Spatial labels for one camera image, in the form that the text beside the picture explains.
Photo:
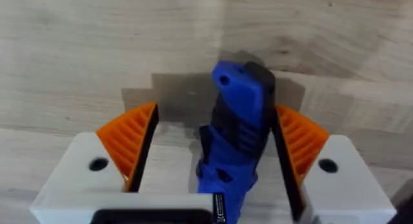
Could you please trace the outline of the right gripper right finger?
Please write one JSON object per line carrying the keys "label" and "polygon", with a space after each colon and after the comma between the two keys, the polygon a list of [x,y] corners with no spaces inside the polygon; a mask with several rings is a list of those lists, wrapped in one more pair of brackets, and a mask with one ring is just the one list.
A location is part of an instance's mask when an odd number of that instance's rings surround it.
{"label": "right gripper right finger", "polygon": [[351,140],[284,106],[272,127],[293,223],[389,223],[396,209]]}

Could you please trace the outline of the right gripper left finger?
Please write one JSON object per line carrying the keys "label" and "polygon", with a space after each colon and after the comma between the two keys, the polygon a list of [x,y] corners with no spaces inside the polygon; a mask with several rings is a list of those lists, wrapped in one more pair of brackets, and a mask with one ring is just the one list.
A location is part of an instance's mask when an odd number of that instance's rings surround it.
{"label": "right gripper left finger", "polygon": [[157,103],[147,103],[76,135],[39,195],[138,192],[158,122]]}

